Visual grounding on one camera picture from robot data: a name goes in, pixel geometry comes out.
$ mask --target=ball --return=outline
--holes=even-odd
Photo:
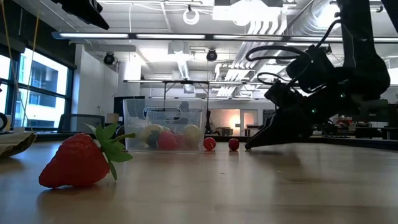
[[[157,131],[159,133],[163,132],[163,127],[158,124],[150,124],[144,128],[144,130],[139,135],[138,139],[144,143],[147,142],[148,137],[152,134],[152,131]]]
[[[231,151],[237,151],[239,149],[239,140],[230,139],[228,143],[228,147]]]
[[[205,147],[206,151],[212,151],[216,148],[216,140],[213,138],[206,138],[203,142],[203,147]]]
[[[164,131],[159,135],[159,139],[157,140],[157,144],[159,149],[161,150],[175,150],[178,146],[175,135],[170,131]]]
[[[160,133],[158,131],[151,131],[150,136],[147,138],[147,144],[151,148],[157,148],[157,140],[159,140]]]
[[[198,147],[203,133],[196,125],[187,125],[183,129],[185,143],[188,147]]]

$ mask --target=wooden table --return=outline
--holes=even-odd
[[[0,223],[396,223],[398,154],[290,144],[135,154],[90,189],[38,183],[59,143],[0,161]]]

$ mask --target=clear plastic bin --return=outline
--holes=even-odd
[[[124,130],[135,133],[126,149],[137,152],[202,152],[204,100],[123,100]]]

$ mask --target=small red ball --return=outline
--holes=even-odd
[[[216,148],[217,142],[213,138],[206,138],[203,146],[207,151],[212,151]]]
[[[231,151],[237,151],[239,149],[239,140],[230,139],[228,143],[228,147]]]

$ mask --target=toy strawberry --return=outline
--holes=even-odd
[[[57,188],[63,185],[89,187],[103,179],[111,171],[113,178],[118,179],[112,162],[125,162],[132,156],[119,140],[133,138],[135,134],[125,134],[111,139],[117,124],[105,128],[89,126],[101,147],[87,134],[79,133],[65,140],[52,160],[45,166],[39,176],[39,184],[44,187]]]

